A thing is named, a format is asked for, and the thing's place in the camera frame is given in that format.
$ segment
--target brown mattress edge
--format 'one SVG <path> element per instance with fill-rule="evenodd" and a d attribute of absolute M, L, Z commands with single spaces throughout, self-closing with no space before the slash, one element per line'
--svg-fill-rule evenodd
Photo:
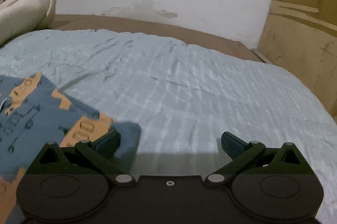
<path fill-rule="evenodd" d="M 195 44 L 240 59 L 261 62 L 254 53 L 238 41 L 157 22 L 96 15 L 56 15 L 49 29 L 61 31 L 106 29 L 115 32 L 142 32 L 148 35 L 168 36 L 186 44 Z"/>

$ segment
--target blue and orange cloth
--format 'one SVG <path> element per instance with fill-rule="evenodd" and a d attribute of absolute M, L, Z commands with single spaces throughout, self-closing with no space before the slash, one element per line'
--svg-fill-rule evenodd
<path fill-rule="evenodd" d="M 17 184 L 47 141 L 55 141 L 61 147 L 74 146 L 85 139 L 95 141 L 113 126 L 121 135 L 114 164 L 125 172 L 130 171 L 141 133 L 138 124 L 115 122 L 62 94 L 41 73 L 25 79 L 0 76 L 0 94 L 1 213 L 13 209 L 9 203 L 14 198 L 15 205 L 13 194 Z"/>

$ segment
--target wall stain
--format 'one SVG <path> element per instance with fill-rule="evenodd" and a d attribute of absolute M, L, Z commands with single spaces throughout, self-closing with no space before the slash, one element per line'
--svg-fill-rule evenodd
<path fill-rule="evenodd" d="M 168 12 L 168 11 L 165 11 L 165 10 L 161 10 L 161 11 L 162 11 L 162 13 L 160 15 L 163 16 L 163 17 L 166 17 L 166 18 L 178 17 L 178 15 L 176 13 Z"/>
<path fill-rule="evenodd" d="M 102 16 L 124 17 L 142 21 L 167 23 L 169 19 L 178 17 L 178 14 L 154 8 L 151 0 L 137 0 L 128 7 L 114 7 L 104 11 Z"/>
<path fill-rule="evenodd" d="M 118 9 L 120 9 L 120 8 L 119 7 L 112 7 L 110 9 L 106 10 L 106 11 L 103 11 L 101 13 L 101 16 L 109 16 L 112 12 L 117 11 Z"/>

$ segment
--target bed sheet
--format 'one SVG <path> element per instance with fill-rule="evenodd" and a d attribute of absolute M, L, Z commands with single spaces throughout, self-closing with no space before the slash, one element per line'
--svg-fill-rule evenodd
<path fill-rule="evenodd" d="M 118 121 L 139 123 L 134 176 L 214 172 L 230 131 L 267 147 L 294 142 L 320 179 L 317 219 L 337 219 L 337 126 L 286 70 L 180 40 L 108 30 L 44 30 L 0 49 L 1 74 L 42 72 L 57 88 Z"/>

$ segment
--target beige cushion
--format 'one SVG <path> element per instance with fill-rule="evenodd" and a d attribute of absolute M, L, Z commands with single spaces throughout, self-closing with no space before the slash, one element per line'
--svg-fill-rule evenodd
<path fill-rule="evenodd" d="M 6 0 L 0 4 L 0 45 L 52 23 L 56 0 Z"/>

